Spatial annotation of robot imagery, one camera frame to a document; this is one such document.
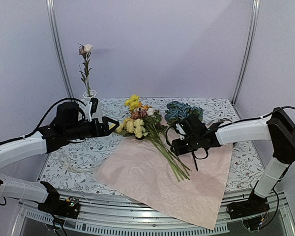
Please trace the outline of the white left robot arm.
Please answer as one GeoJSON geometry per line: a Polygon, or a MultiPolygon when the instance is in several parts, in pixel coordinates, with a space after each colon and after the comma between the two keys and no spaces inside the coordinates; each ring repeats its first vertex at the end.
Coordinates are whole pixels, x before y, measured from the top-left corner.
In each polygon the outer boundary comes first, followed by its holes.
{"type": "MultiPolygon", "coordinates": [[[[49,154],[60,148],[86,138],[109,136],[119,127],[117,120],[103,116],[93,118],[98,100],[92,99],[83,108],[81,100],[64,98],[49,109],[57,109],[49,125],[40,123],[30,133],[0,142],[0,170],[29,157],[49,154]]],[[[43,203],[52,213],[60,213],[63,202],[58,191],[48,182],[30,182],[0,173],[0,197],[43,203]]]]}

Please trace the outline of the cream printed ribbon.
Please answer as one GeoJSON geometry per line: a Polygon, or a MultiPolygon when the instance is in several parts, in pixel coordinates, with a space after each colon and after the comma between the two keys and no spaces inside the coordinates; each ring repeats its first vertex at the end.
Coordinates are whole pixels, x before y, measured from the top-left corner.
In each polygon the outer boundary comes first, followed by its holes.
{"type": "Polygon", "coordinates": [[[76,174],[80,174],[80,173],[87,173],[87,172],[95,172],[99,169],[101,163],[99,164],[95,164],[92,167],[80,167],[80,168],[76,168],[70,165],[70,158],[62,153],[58,156],[59,159],[59,164],[61,166],[61,170],[62,172],[65,174],[66,172],[73,172],[76,174]]]}

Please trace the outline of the blue flower bunch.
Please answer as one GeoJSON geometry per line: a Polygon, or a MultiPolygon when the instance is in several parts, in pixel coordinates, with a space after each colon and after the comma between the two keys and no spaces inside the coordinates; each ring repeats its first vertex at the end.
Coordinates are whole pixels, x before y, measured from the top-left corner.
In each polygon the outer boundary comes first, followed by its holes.
{"type": "MultiPolygon", "coordinates": [[[[203,109],[197,106],[191,106],[187,103],[182,103],[179,101],[172,101],[167,104],[167,111],[165,114],[165,121],[170,126],[169,128],[173,128],[175,130],[175,124],[179,123],[183,119],[187,118],[191,114],[195,114],[198,119],[202,122],[203,120],[203,109]]],[[[171,147],[172,141],[168,140],[168,136],[166,135],[166,143],[171,147]]],[[[197,160],[198,157],[195,155],[195,152],[190,152],[192,154],[194,165],[196,170],[198,171],[197,160]]]]}

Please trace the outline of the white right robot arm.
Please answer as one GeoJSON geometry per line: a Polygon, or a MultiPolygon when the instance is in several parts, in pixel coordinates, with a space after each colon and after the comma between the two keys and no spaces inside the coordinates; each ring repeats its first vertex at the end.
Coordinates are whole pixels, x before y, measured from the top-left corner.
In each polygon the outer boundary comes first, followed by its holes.
{"type": "Polygon", "coordinates": [[[199,149],[208,153],[211,148],[252,142],[257,154],[261,155],[263,152],[259,150],[259,145],[263,143],[267,147],[265,153],[272,157],[264,163],[265,170],[254,187],[254,196],[244,204],[248,214],[255,214],[263,207],[263,199],[295,162],[295,123],[286,109],[287,106],[276,107],[259,117],[214,122],[210,126],[200,122],[195,115],[189,115],[174,125],[180,137],[167,141],[167,144],[176,155],[194,155],[199,149]]]}

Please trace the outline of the dusty mauve rose stem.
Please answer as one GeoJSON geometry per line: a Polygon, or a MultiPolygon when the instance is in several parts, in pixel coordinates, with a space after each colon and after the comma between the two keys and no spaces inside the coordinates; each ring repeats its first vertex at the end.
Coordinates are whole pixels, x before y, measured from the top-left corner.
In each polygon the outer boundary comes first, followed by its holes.
{"type": "Polygon", "coordinates": [[[84,62],[83,62],[83,66],[84,66],[84,69],[81,68],[81,66],[79,65],[79,72],[80,72],[80,75],[81,75],[81,80],[83,81],[85,87],[86,87],[86,90],[87,91],[90,91],[91,88],[90,88],[90,85],[89,85],[89,73],[90,71],[92,70],[92,68],[90,68],[89,66],[89,62],[91,60],[91,53],[93,51],[93,46],[91,44],[80,44],[78,43],[79,45],[79,48],[78,48],[78,51],[79,51],[79,55],[83,57],[84,59],[84,62]]]}

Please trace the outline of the pink wrapping paper sheet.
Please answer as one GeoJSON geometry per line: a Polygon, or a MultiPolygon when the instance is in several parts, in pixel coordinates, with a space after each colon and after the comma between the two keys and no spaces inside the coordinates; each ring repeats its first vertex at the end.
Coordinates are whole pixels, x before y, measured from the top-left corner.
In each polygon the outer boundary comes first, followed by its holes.
{"type": "Polygon", "coordinates": [[[224,196],[233,146],[181,155],[191,169],[178,181],[168,161],[149,141],[125,137],[102,163],[94,178],[136,201],[170,217],[212,230],[224,196]]]}

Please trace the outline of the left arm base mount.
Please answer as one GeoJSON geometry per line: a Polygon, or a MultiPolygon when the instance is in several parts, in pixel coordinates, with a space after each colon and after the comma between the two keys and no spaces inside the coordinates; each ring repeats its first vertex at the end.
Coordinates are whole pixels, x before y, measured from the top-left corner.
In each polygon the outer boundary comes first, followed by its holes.
{"type": "Polygon", "coordinates": [[[44,181],[40,183],[46,188],[48,196],[45,202],[38,203],[38,210],[53,216],[62,216],[71,219],[78,218],[81,208],[78,198],[68,197],[62,200],[60,199],[58,191],[50,183],[44,181]]]}

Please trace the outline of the pink flower bouquet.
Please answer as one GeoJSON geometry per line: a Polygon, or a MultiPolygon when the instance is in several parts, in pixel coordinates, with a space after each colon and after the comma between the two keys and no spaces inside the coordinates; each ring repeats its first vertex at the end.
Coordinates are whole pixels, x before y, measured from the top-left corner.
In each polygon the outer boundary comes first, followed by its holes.
{"type": "Polygon", "coordinates": [[[189,179],[191,170],[166,147],[160,137],[164,136],[167,130],[167,126],[161,124],[160,111],[151,105],[142,104],[140,97],[135,94],[125,101],[124,106],[128,108],[129,116],[115,132],[124,137],[133,136],[137,140],[150,141],[168,161],[177,181],[189,179]]]}

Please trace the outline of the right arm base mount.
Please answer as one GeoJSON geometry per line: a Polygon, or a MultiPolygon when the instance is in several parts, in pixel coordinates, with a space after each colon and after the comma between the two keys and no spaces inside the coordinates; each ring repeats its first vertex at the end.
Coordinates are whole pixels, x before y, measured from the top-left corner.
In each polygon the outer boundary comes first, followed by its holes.
{"type": "Polygon", "coordinates": [[[238,219],[270,210],[267,197],[262,198],[255,194],[254,189],[245,201],[232,202],[227,205],[226,212],[231,219],[238,219]]]}

